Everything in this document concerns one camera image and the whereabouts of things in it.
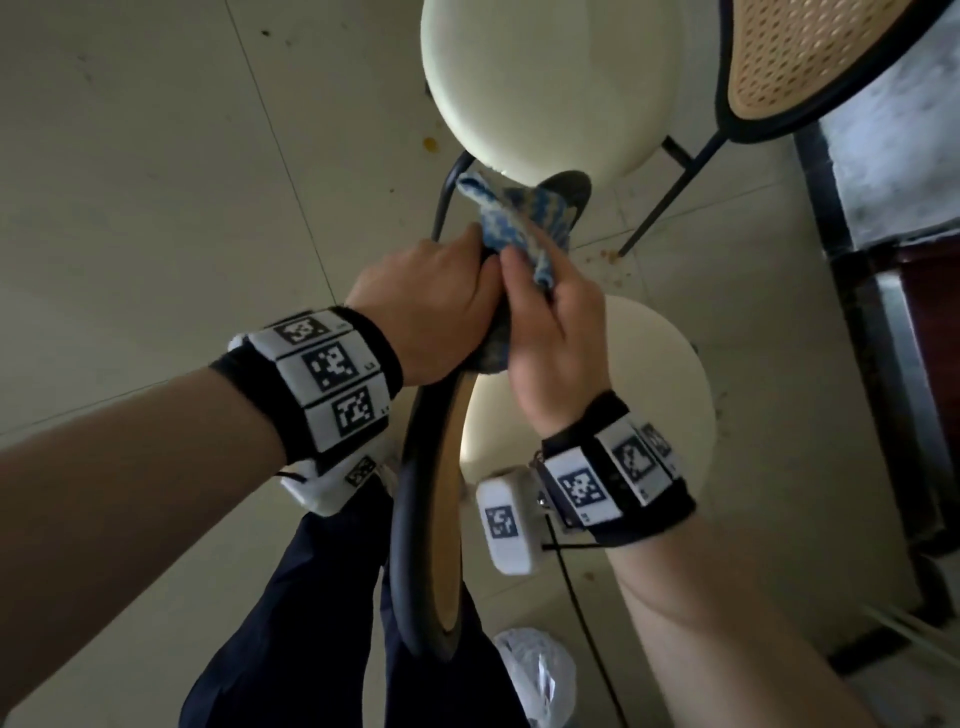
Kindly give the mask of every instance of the woven rattan panel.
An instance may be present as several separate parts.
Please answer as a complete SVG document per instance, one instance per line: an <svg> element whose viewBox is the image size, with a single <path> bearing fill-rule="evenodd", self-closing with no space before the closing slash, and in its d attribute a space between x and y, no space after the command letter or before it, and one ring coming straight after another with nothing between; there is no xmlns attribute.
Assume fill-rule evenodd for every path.
<svg viewBox="0 0 960 728"><path fill-rule="evenodd" d="M733 113L765 119L806 101L866 53L911 2L733 0Z"/></svg>

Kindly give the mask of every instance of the trousers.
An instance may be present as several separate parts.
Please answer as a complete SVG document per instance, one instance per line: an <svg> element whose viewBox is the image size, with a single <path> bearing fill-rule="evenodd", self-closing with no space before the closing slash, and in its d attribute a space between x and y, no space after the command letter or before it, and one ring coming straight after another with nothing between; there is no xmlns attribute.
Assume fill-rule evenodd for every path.
<svg viewBox="0 0 960 728"><path fill-rule="evenodd" d="M448 663L403 644L390 596L392 514L374 476L335 516L302 518L263 596L187 695L180 728L361 726L381 569L387 728L528 726L466 589Z"/></svg>

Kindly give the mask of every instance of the chair seat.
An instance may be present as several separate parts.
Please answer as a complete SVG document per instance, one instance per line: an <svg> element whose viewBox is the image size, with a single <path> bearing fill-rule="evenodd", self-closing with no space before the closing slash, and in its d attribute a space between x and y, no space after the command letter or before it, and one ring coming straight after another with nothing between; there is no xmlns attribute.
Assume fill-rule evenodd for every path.
<svg viewBox="0 0 960 728"><path fill-rule="evenodd" d="M666 136L682 62L676 0L425 0L423 71L461 144L535 185L580 170L594 187Z"/></svg>
<svg viewBox="0 0 960 728"><path fill-rule="evenodd" d="M628 299L607 297L607 331L614 391L673 445L696 496L716 439L713 400L699 357L666 319ZM506 373L478 377L460 446L466 481L476 484L523 465L539 448L540 438L520 413Z"/></svg>

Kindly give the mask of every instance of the blue and white cloth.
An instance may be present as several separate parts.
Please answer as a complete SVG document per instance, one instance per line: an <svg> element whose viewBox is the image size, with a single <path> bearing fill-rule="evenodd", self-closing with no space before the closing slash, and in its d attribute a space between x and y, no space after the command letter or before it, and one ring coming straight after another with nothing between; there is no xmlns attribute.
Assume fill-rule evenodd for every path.
<svg viewBox="0 0 960 728"><path fill-rule="evenodd" d="M530 260L534 281L544 293L550 291L554 284L550 257L527 230L523 218L544 230L566 251L577 210L556 192L539 187L497 190L476 172L465 172L457 178L457 189L480 206L484 245L495 251L516 245ZM470 355L467 367L484 374L502 372L507 368L509 352L510 308L504 301L497 308L483 343Z"/></svg>

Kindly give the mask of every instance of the gray marble surface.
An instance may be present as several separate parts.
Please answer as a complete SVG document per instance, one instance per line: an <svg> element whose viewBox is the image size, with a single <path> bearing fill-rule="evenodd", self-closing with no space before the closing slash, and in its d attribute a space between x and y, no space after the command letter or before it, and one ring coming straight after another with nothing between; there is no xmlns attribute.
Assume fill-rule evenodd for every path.
<svg viewBox="0 0 960 728"><path fill-rule="evenodd" d="M821 126L855 247L960 227L960 3Z"/></svg>

